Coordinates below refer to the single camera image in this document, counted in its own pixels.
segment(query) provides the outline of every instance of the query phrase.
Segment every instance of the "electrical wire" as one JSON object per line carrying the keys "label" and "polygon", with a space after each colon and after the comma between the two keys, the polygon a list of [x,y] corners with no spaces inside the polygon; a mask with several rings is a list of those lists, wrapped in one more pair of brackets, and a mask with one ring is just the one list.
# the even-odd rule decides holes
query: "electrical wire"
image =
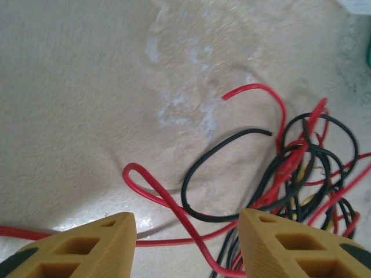
{"label": "electrical wire", "polygon": [[[358,154],[357,140],[350,129],[348,129],[338,120],[329,116],[329,111],[326,108],[327,99],[325,98],[318,103],[311,113],[299,115],[292,119],[287,125],[287,113],[284,102],[280,96],[268,86],[262,84],[245,85],[225,94],[223,96],[223,100],[228,100],[233,96],[237,96],[239,93],[253,89],[261,89],[270,94],[280,106],[282,116],[279,132],[276,137],[277,155],[268,165],[246,207],[270,211],[278,216],[296,220],[297,222],[309,220],[309,225],[313,225],[317,218],[322,213],[325,213],[326,219],[322,224],[322,229],[330,231],[333,228],[334,233],[338,233],[339,221],[344,220],[346,229],[343,232],[343,236],[352,238],[354,236],[360,215],[358,212],[353,210],[349,202],[343,198],[343,195],[352,190],[363,178],[365,178],[365,176],[371,171],[371,164],[369,164],[360,173],[360,175],[355,177],[351,182],[347,183],[348,185],[346,186],[345,180],[353,171],[357,161],[370,157],[371,153],[366,153],[363,155]],[[321,135],[315,131],[319,119],[323,119],[325,121]],[[300,134],[297,140],[294,140],[286,145],[286,135],[289,129],[299,120],[301,120],[303,132]],[[344,130],[351,139],[354,157],[347,164],[343,164],[334,153],[323,147],[323,143],[328,134],[329,123],[338,125],[338,127]],[[185,239],[138,240],[136,246],[174,246],[195,243],[210,267],[213,269],[210,278],[215,278],[218,273],[226,277],[246,277],[246,273],[241,271],[243,269],[243,260],[241,245],[236,229],[239,214],[236,213],[220,217],[194,211],[187,202],[187,187],[192,175],[204,161],[210,158],[225,145],[231,143],[237,138],[251,133],[260,133],[271,136],[271,133],[264,129],[242,130],[216,145],[210,151],[201,156],[201,158],[198,159],[193,166],[191,166],[185,175],[181,190],[182,207],[176,204],[164,187],[143,166],[136,163],[129,163],[122,172],[123,180],[128,187],[146,199],[158,203],[161,206],[170,208],[191,236],[190,238]],[[312,142],[312,135],[317,138],[317,144]],[[310,156],[308,162],[304,162],[305,153],[308,153]],[[338,168],[336,171],[332,169],[330,160],[335,162],[335,165]],[[325,178],[319,181],[309,182],[308,180],[315,170],[316,162],[321,163]],[[136,171],[139,173],[146,180],[146,182],[159,193],[160,197],[154,196],[135,184],[129,177],[131,171]],[[299,201],[299,194],[304,186],[317,185],[319,185],[317,192],[307,197],[304,201]],[[282,187],[284,187],[285,194],[284,196],[279,197],[279,191]],[[327,196],[329,197],[329,200],[325,204],[322,204],[324,198]],[[337,206],[339,206],[342,215],[339,215]],[[213,233],[200,236],[193,227],[192,223],[190,223],[188,220],[188,215],[203,222],[232,222]],[[225,233],[227,233],[227,236],[225,237],[217,261],[215,261],[208,251],[204,241],[218,237]],[[25,229],[0,226],[0,236],[38,240],[50,235],[50,233],[41,233]],[[227,259],[225,262],[225,267],[222,267],[226,254]]]}

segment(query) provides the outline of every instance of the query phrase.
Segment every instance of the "red wire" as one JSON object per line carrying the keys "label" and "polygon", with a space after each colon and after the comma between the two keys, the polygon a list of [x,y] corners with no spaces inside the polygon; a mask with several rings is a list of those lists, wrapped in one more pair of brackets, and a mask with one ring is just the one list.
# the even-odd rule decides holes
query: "red wire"
{"label": "red wire", "polygon": [[345,187],[340,189],[338,192],[336,192],[332,198],[327,201],[309,220],[308,225],[311,226],[316,221],[316,219],[320,216],[321,213],[325,212],[329,207],[335,205],[344,194],[352,190],[354,186],[356,186],[362,179],[366,177],[366,175],[371,171],[371,163],[357,176],[351,183]]}
{"label": "red wire", "polygon": [[[359,155],[358,156],[358,160],[362,160],[364,158],[369,158],[371,157],[371,152],[368,152],[368,153],[364,153],[363,155]],[[351,166],[353,160],[352,161],[349,161],[345,166],[344,168],[347,169]],[[337,170],[336,172],[332,173],[331,174],[331,178],[337,176],[340,174],[340,170]],[[305,185],[306,186],[315,186],[315,185],[320,185],[320,184],[323,184],[325,182],[325,180],[320,180],[320,181],[313,181],[313,182],[307,182]]]}
{"label": "red wire", "polygon": [[[331,191],[331,197],[333,197],[335,192]],[[339,218],[337,216],[337,206],[334,207],[334,213],[333,213],[333,222],[334,222],[334,231],[333,233],[337,235],[339,232]]]}
{"label": "red wire", "polygon": [[198,246],[202,255],[205,257],[206,261],[214,271],[224,276],[246,277],[245,272],[240,271],[237,272],[234,270],[223,268],[213,259],[202,238],[200,237],[196,229],[193,227],[192,223],[188,220],[187,216],[183,213],[183,210],[176,204],[176,202],[166,191],[166,189],[163,188],[162,185],[144,167],[137,163],[129,163],[128,165],[126,165],[122,172],[122,176],[125,181],[130,180],[129,173],[132,170],[135,170],[140,175],[142,175],[143,178],[148,182],[148,184],[154,190],[156,190],[157,193],[159,193],[159,195],[161,196],[161,198],[169,205],[169,208],[174,212],[174,214],[179,219],[181,224],[185,227],[187,232],[194,239],[194,242]]}
{"label": "red wire", "polygon": [[238,262],[239,260],[242,258],[242,252],[240,251],[237,256],[234,258],[233,262],[232,262],[232,269],[236,269],[237,268],[237,265],[238,265]]}
{"label": "red wire", "polygon": [[347,227],[347,229],[343,233],[343,236],[344,237],[349,237],[349,235],[354,231],[354,229],[355,229],[355,227],[356,227],[356,225],[357,225],[360,217],[361,217],[361,215],[359,213],[355,213],[355,217],[352,220],[352,223],[350,223],[350,225]]}
{"label": "red wire", "polygon": [[[223,96],[223,100],[228,100],[229,98],[236,96],[239,93],[242,93],[246,90],[252,90],[252,89],[262,89],[265,90],[267,93],[273,96],[273,98],[276,99],[278,102],[281,110],[282,110],[282,120],[281,120],[281,125],[280,129],[278,132],[278,136],[276,138],[276,144],[277,144],[277,152],[280,152],[281,148],[281,140],[282,140],[282,135],[283,131],[285,128],[285,123],[286,123],[286,108],[285,105],[280,98],[279,95],[276,94],[271,88],[268,86],[262,85],[262,84],[249,84],[245,85],[242,87],[239,87],[233,91],[230,91],[229,93],[225,94]],[[315,126],[318,122],[318,119],[321,114],[329,114],[328,110],[325,108],[325,105],[327,103],[327,99],[323,99],[319,102],[319,104],[315,107],[313,112],[311,113],[308,121],[307,121],[307,126],[308,126],[308,131],[310,134],[314,132]],[[325,122],[325,127],[323,129],[322,136],[318,135],[316,133],[316,136],[318,138],[319,144],[322,145],[324,139],[326,138],[326,135],[328,133],[328,127],[329,127],[329,122]],[[300,135],[299,139],[294,142],[295,144],[301,144],[301,147],[295,151],[292,152],[291,157],[288,159],[288,161],[278,170],[278,174],[276,174],[274,178],[274,183],[273,186],[252,206],[253,208],[259,208],[260,206],[270,204],[277,200],[278,197],[278,192],[279,188],[282,186],[282,184],[287,180],[290,179],[291,174],[295,170],[295,168],[299,165],[300,161],[302,160],[302,157],[305,153],[305,151],[308,148],[307,142],[304,140],[303,134]],[[371,153],[366,153],[364,155],[360,155],[359,159],[366,158],[371,156]],[[156,197],[153,194],[148,193],[144,189],[140,188],[137,186],[129,177],[130,171],[136,171],[142,177],[153,187],[160,195],[160,197]],[[323,205],[317,212],[316,214],[310,219],[309,225],[312,225],[316,218],[323,213],[328,207],[336,204],[341,196],[345,193],[347,193],[349,190],[351,190],[358,182],[360,182],[361,179],[367,173],[371,170],[371,165],[368,166],[353,182],[349,184],[346,188],[340,190],[336,194],[333,194],[330,198],[330,201],[328,201],[325,205]],[[339,171],[335,172],[332,174],[331,177],[334,177],[339,174]],[[212,267],[213,270],[218,272],[219,274],[227,277],[246,277],[246,273],[242,271],[233,271],[229,269],[222,268],[220,265],[216,263],[216,261],[212,258],[210,252],[208,251],[207,247],[204,244],[205,240],[212,239],[214,237],[220,236],[227,231],[230,231],[231,229],[235,228],[237,226],[237,222],[232,222],[229,225],[223,227],[222,229],[219,229],[213,233],[200,236],[198,232],[195,230],[193,227],[192,223],[187,218],[187,212],[180,206],[176,204],[176,202],[172,199],[172,197],[169,195],[169,193],[162,187],[162,185],[142,166],[136,163],[129,163],[123,170],[122,173],[124,181],[127,183],[127,185],[135,192],[137,192],[139,195],[145,197],[148,200],[151,200],[155,203],[160,204],[161,206],[165,206],[170,208],[179,221],[182,223],[182,225],[186,228],[188,233],[191,235],[191,238],[186,238],[186,239],[170,239],[170,240],[138,240],[136,246],[137,247],[149,247],[149,246],[172,246],[172,245],[182,245],[182,244],[191,244],[191,243],[196,243],[197,246],[199,247],[201,253],[205,257],[206,261],[208,264]],[[317,182],[309,182],[306,185],[318,185],[323,183],[323,181],[317,181]],[[356,213],[356,217],[352,220],[351,225],[347,228],[347,230],[344,232],[344,236],[349,235],[354,229],[359,221],[359,213]],[[337,233],[338,231],[338,221],[341,219],[341,217],[337,216],[337,210],[334,210],[334,232]],[[31,239],[31,240],[38,240],[42,239],[44,237],[50,236],[50,233],[41,233],[41,232],[34,232],[34,231],[28,231],[24,229],[17,229],[17,228],[11,228],[11,227],[5,227],[5,226],[0,226],[0,235],[1,236],[10,236],[10,237],[19,237],[23,239]],[[233,269],[237,267],[239,259],[242,257],[242,253],[240,252],[238,256],[235,258],[235,261],[233,263]]]}

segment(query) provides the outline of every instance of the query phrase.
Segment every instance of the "yellow plastic object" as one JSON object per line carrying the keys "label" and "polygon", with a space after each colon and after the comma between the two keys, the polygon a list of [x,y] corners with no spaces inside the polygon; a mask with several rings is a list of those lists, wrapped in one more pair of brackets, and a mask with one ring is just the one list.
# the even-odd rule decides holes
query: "yellow plastic object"
{"label": "yellow plastic object", "polygon": [[249,278],[371,277],[340,247],[361,247],[350,239],[249,208],[240,214],[238,232]]}
{"label": "yellow plastic object", "polygon": [[132,213],[119,213],[33,242],[39,250],[7,278],[129,278],[136,244]]}

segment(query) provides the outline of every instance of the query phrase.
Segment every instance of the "green object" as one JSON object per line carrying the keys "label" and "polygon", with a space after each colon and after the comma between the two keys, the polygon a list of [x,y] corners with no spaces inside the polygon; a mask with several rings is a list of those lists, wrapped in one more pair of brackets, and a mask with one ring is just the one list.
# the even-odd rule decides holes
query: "green object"
{"label": "green object", "polygon": [[370,40],[369,47],[367,50],[367,65],[371,67],[371,40]]}
{"label": "green object", "polygon": [[7,275],[9,275],[25,260],[27,260],[30,256],[35,254],[38,249],[39,249],[38,247],[26,249],[22,252],[15,253],[14,255],[10,256],[8,259],[3,261],[0,264],[0,278],[4,278]]}
{"label": "green object", "polygon": [[341,248],[357,259],[361,264],[371,270],[371,253],[359,247],[343,243]]}

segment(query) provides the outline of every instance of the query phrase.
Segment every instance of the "white object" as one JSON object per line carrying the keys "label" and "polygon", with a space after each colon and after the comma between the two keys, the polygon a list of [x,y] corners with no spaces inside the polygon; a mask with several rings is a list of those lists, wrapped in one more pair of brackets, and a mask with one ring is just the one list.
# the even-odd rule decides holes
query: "white object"
{"label": "white object", "polygon": [[337,0],[350,13],[371,14],[371,0]]}

